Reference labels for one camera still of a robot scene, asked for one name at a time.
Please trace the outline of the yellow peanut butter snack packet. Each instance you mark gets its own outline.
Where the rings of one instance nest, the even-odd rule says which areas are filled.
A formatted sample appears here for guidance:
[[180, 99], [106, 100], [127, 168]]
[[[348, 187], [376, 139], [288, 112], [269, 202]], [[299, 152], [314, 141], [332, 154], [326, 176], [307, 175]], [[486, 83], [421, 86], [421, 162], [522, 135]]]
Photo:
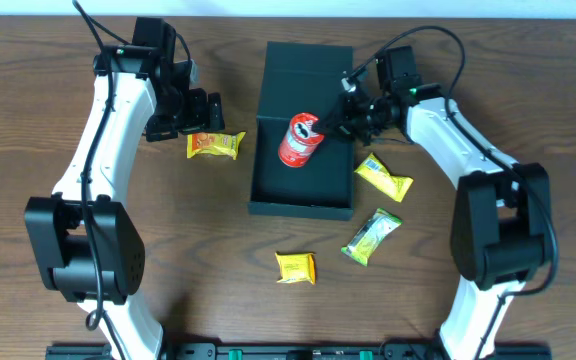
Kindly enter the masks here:
[[239, 145], [246, 135], [245, 131], [234, 135], [221, 133], [195, 133], [187, 136], [187, 157], [199, 154], [229, 156], [237, 159]]

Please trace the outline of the red Pringles can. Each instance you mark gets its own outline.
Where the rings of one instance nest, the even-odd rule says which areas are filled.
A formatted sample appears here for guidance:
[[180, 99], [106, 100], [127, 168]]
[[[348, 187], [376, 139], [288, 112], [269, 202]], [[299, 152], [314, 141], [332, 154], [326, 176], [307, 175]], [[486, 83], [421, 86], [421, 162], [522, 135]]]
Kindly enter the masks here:
[[292, 117], [279, 146], [279, 159], [288, 167], [303, 167], [324, 140], [322, 134], [313, 131], [319, 118], [311, 113], [299, 113]]

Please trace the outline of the yellow wafer snack packet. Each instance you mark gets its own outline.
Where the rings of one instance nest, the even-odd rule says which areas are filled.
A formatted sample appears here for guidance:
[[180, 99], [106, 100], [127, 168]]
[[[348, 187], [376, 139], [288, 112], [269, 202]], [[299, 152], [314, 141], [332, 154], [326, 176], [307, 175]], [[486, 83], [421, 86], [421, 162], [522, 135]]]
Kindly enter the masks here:
[[356, 169], [355, 173], [396, 202], [402, 202], [414, 179], [392, 175], [386, 166], [371, 153]]

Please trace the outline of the black gift box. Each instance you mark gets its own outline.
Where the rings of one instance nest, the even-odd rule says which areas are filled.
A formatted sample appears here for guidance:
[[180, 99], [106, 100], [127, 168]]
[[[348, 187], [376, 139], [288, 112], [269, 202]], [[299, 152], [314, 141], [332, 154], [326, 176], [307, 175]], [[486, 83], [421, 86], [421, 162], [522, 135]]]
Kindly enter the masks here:
[[250, 214], [352, 218], [354, 146], [314, 128], [336, 104], [352, 62], [347, 46], [267, 44]]

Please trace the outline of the green white snack packet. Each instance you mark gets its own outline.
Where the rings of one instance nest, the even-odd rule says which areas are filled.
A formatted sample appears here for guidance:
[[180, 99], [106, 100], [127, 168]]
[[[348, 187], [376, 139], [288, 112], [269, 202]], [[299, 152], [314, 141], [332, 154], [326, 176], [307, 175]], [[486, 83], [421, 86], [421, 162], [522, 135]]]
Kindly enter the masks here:
[[341, 248], [341, 253], [367, 267], [370, 257], [382, 241], [402, 224], [400, 218], [378, 208], [353, 239]]

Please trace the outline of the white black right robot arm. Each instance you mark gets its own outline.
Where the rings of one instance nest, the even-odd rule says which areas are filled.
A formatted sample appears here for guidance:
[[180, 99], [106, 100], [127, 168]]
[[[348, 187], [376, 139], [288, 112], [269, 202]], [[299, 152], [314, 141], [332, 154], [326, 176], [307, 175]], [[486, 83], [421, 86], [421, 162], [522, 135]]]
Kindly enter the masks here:
[[546, 345], [495, 342], [509, 305], [530, 295], [526, 283], [555, 262], [547, 172], [492, 145], [449, 92], [422, 80], [411, 47], [382, 50], [376, 63], [381, 95], [362, 90], [363, 70], [344, 73], [337, 103], [315, 129], [370, 144], [396, 128], [421, 146], [456, 189], [450, 249], [460, 274], [450, 313], [433, 339], [397, 341], [386, 347], [386, 358], [551, 358]]

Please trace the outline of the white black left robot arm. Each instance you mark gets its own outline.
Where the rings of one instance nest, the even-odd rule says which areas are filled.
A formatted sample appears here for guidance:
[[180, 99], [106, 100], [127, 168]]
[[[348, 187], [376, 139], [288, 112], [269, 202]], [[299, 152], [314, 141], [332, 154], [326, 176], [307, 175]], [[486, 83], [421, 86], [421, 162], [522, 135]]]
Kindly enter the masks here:
[[125, 202], [141, 140], [221, 131], [221, 98], [197, 87], [192, 58], [174, 59], [183, 40], [161, 18], [139, 17], [132, 39], [101, 44], [94, 100], [76, 152], [48, 197], [32, 197], [24, 221], [44, 286], [87, 313], [110, 347], [93, 358], [159, 359], [163, 326], [140, 284], [144, 243]]

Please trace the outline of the small yellow square snack packet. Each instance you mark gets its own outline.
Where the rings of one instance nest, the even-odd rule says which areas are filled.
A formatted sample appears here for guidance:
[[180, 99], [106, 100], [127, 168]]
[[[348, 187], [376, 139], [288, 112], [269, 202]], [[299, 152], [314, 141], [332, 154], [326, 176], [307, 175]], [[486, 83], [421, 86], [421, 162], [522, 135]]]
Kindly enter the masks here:
[[316, 284], [316, 266], [314, 254], [294, 253], [294, 254], [275, 254], [279, 266], [278, 283], [292, 284], [308, 282]]

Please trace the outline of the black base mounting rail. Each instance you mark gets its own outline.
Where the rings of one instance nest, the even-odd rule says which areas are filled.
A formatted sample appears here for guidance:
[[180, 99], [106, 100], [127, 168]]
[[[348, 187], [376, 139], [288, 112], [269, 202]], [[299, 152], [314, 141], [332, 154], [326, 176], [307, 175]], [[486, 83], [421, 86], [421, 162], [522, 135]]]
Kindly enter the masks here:
[[[110, 359], [110, 345], [49, 346], [46, 360]], [[413, 360], [448, 359], [439, 348], [423, 342], [391, 342], [371, 346], [217, 346], [212, 343], [185, 343], [168, 349], [159, 359], [167, 360]], [[543, 345], [496, 345], [484, 359], [550, 360]]]

